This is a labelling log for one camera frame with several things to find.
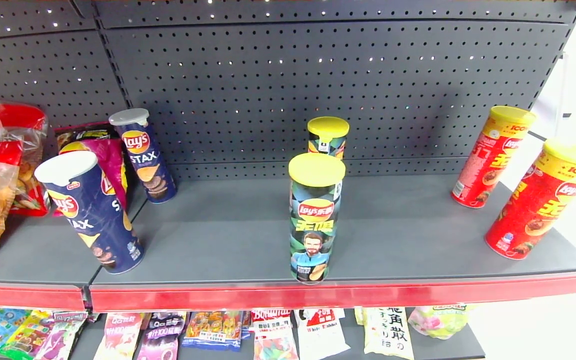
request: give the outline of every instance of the pegboard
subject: pegboard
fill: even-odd
[[[39,106],[53,128],[126,109],[96,30],[0,38],[0,100]]]
[[[133,105],[183,164],[289,160],[324,115],[350,122],[347,159],[465,157],[490,107],[532,106],[569,29],[305,22],[107,36]]]
[[[573,23],[575,0],[100,1],[106,28],[441,19]]]
[[[95,29],[68,1],[0,0],[0,37]]]
[[[0,99],[53,126],[144,107],[181,179],[283,177],[326,115],[349,175],[457,173],[575,22],[572,0],[0,1]]]

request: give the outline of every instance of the gray plastic lid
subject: gray plastic lid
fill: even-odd
[[[97,155],[92,151],[76,150],[62,153],[42,162],[34,170],[34,177],[44,184],[65,187],[71,179],[87,173],[97,164]]]
[[[135,123],[145,126],[147,124],[148,116],[150,116],[148,110],[142,109],[141,107],[135,107],[134,109],[115,112],[110,115],[108,121],[110,121],[110,125],[112,126],[123,126]]]

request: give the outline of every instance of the red shelf trim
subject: red shelf trim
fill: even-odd
[[[75,285],[0,284],[0,308],[84,310]]]
[[[253,286],[224,284],[194,285],[118,285],[90,287],[95,312],[135,310],[216,310],[306,307],[352,308],[354,306],[420,306],[454,303],[491,303],[533,297],[576,293],[576,272],[535,276],[448,279],[444,282],[403,282],[355,284],[323,282],[307,286],[295,282]]]

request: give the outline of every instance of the lay's stax can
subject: lay's stax can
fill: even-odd
[[[121,274],[141,262],[144,248],[94,152],[57,155],[34,175],[106,271]]]
[[[350,125],[342,118],[333,116],[315,117],[308,121],[308,152],[327,154],[337,159],[344,158],[346,135]]]
[[[346,166],[325,153],[302,153],[290,160],[290,271],[314,284],[329,272],[337,234],[341,183]]]
[[[493,106],[454,188],[464,207],[483,208],[519,144],[537,117],[512,106]]]
[[[550,230],[576,197],[576,143],[547,139],[485,235],[488,246],[521,260]]]
[[[177,187],[164,163],[153,127],[148,125],[149,115],[146,109],[128,109],[115,112],[109,121],[121,135],[148,200],[160,204],[172,199]]]

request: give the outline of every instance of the yellow plastic lid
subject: yellow plastic lid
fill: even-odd
[[[334,116],[315,117],[308,121],[308,131],[318,135],[326,142],[334,138],[345,137],[350,130],[348,121]]]
[[[576,141],[553,137],[543,143],[543,150],[553,157],[576,164]]]
[[[290,178],[307,187],[329,187],[341,182],[346,175],[344,163],[331,155],[307,152],[288,163]]]
[[[537,120],[537,115],[525,109],[512,106],[493,106],[490,108],[490,117],[495,120],[508,121],[509,123],[530,125]]]

